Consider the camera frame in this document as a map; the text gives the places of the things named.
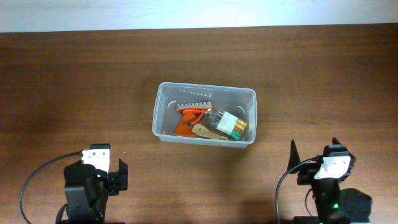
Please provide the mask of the colourful bit set case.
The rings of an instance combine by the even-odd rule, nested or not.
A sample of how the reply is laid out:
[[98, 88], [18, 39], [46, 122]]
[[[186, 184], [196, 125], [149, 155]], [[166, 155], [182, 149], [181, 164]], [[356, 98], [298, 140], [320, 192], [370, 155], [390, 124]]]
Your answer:
[[245, 129], [248, 127], [245, 120], [222, 109], [210, 114], [210, 125], [235, 141], [242, 138]]

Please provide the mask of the clear plastic container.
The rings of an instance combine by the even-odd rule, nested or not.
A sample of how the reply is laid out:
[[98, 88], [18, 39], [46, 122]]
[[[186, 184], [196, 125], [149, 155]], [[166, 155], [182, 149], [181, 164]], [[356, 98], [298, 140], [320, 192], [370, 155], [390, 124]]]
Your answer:
[[[183, 116], [176, 110], [177, 105], [201, 101], [211, 102], [213, 109], [210, 114], [222, 109], [245, 120], [248, 123], [248, 127], [245, 129], [242, 138], [235, 141], [227, 134], [212, 128], [210, 125], [210, 114], [204, 116], [199, 123], [210, 131], [227, 137], [228, 141], [174, 135], [174, 131]], [[256, 126], [257, 96], [253, 89], [172, 82], [163, 82], [159, 85], [155, 101], [152, 132], [161, 141], [245, 148], [254, 142]]]

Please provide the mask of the orange scraper wooden handle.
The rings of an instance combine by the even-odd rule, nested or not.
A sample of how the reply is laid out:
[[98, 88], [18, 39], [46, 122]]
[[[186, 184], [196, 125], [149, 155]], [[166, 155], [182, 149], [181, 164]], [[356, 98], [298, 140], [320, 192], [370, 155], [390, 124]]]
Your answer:
[[200, 123], [194, 124], [193, 126], [188, 125], [191, 121], [194, 121], [196, 119], [197, 116], [194, 115], [193, 113], [184, 114], [174, 131], [174, 135], [190, 137], [190, 138], [202, 137], [214, 140], [228, 141], [227, 137], [221, 136], [219, 134], [210, 131], [208, 128], [206, 128], [204, 125]]

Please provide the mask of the red-handled pliers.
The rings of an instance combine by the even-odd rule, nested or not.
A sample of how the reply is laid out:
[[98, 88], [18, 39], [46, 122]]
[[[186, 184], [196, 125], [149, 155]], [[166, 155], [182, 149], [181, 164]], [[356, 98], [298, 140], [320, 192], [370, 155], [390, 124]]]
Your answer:
[[188, 108], [177, 108], [177, 111], [180, 112], [183, 117], [188, 116], [186, 118], [186, 123], [188, 126], [194, 126], [199, 123], [201, 119], [210, 114], [212, 111], [212, 107], [188, 107]]

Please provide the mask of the orange socket rail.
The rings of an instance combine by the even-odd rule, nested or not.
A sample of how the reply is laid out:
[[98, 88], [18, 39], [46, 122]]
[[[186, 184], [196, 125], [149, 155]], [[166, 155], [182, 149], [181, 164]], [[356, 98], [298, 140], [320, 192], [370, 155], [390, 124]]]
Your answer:
[[196, 111], [211, 111], [213, 109], [210, 101], [201, 101], [193, 103], [180, 103], [177, 105], [177, 111], [196, 110]]

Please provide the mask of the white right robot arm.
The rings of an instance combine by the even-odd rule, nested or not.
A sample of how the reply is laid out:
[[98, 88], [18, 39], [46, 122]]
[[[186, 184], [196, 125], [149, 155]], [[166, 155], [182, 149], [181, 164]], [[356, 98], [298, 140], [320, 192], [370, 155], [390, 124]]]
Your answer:
[[290, 144], [289, 174], [297, 174], [298, 185], [309, 185], [316, 215], [293, 217], [294, 223], [369, 223], [373, 200], [358, 189], [341, 189], [354, 168], [356, 158], [337, 138], [323, 154], [301, 161], [295, 142]]

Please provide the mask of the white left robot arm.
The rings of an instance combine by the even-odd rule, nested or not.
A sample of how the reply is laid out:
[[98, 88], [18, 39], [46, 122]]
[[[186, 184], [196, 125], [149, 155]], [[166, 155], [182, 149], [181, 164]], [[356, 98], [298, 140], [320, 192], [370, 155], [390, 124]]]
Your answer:
[[128, 188], [128, 165], [119, 160], [119, 170], [106, 173], [78, 161], [66, 166], [64, 178], [67, 203], [55, 223], [104, 223], [108, 198]]

